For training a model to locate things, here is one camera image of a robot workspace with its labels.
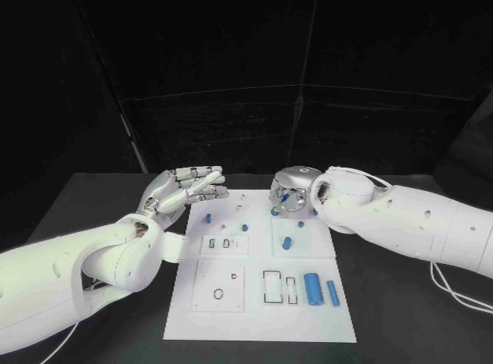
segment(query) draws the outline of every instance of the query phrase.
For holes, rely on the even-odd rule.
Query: table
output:
[[[155,175],[74,174],[30,242],[109,224],[134,212]],[[268,189],[271,175],[227,176],[230,189]],[[392,184],[442,193],[431,176],[380,176]],[[183,233],[185,212],[170,231]],[[428,263],[356,235],[331,231],[357,344],[161,340],[177,265],[162,262],[149,287],[79,323],[53,356],[57,363],[493,363],[493,315],[462,307],[436,288]],[[493,280],[441,265],[455,291],[493,304]],[[0,356],[40,363],[69,330]]]

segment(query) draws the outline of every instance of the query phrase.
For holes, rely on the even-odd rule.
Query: robotic hand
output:
[[[310,201],[334,231],[360,235],[396,253],[428,260],[432,267],[441,262],[493,278],[493,212],[340,167],[324,174],[310,167],[284,168],[269,199],[278,201],[273,215],[302,209]],[[462,296],[446,283],[439,287]]]
[[[0,254],[0,354],[37,343],[142,290],[161,260],[181,262],[188,238],[164,229],[185,204],[227,197],[226,188],[211,185],[223,181],[220,167],[164,171],[135,214]],[[103,287],[83,289],[82,273]]]

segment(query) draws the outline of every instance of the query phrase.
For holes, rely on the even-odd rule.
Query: blue battery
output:
[[[305,295],[308,296],[308,304],[318,306],[324,303],[322,291],[320,289],[318,275],[317,273],[308,273],[304,275]]]
[[[341,304],[338,303],[338,297],[337,297],[335,286],[334,286],[334,284],[333,284],[333,281],[327,281],[327,282],[325,282],[325,284],[327,284],[327,289],[330,290],[330,297],[331,297],[333,305],[337,307],[337,306],[340,306]]]
[[[284,250],[288,250],[291,247],[291,238],[289,237],[285,237],[284,238],[284,244],[282,244],[282,249]]]

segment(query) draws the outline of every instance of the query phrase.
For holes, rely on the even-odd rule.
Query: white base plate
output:
[[[229,192],[229,198],[191,206],[190,245],[185,261],[178,266],[164,339],[354,343],[327,225],[314,216],[311,206],[273,217],[268,190]],[[304,227],[298,227],[298,221],[305,223]],[[206,253],[204,235],[247,236],[246,254],[243,250],[237,254],[232,250],[224,254]],[[285,236],[292,239],[289,250],[282,249],[284,239],[275,242]],[[284,302],[265,303],[263,271],[281,271],[282,286],[286,277],[295,278],[298,304],[288,303],[285,287]],[[311,272],[320,277],[321,306],[310,306],[307,302],[304,274]],[[335,285],[338,307],[331,303],[327,281]],[[214,298],[217,289],[223,291],[220,299]]]

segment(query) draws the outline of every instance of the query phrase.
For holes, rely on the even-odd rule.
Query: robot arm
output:
[[[0,254],[0,355],[37,343],[151,283],[188,239],[165,233],[184,205],[227,197],[220,167],[165,171],[135,214]],[[83,289],[82,273],[105,285]]]
[[[302,206],[311,202],[334,231],[360,235],[405,256],[455,265],[493,278],[493,212],[379,179],[384,187],[376,187],[369,175],[348,168],[331,167],[321,175],[312,168],[285,168],[273,181],[284,193],[297,190],[288,179],[298,180],[298,189],[308,186],[304,198],[297,193],[292,196]],[[288,197],[273,212],[291,211],[294,205]]]

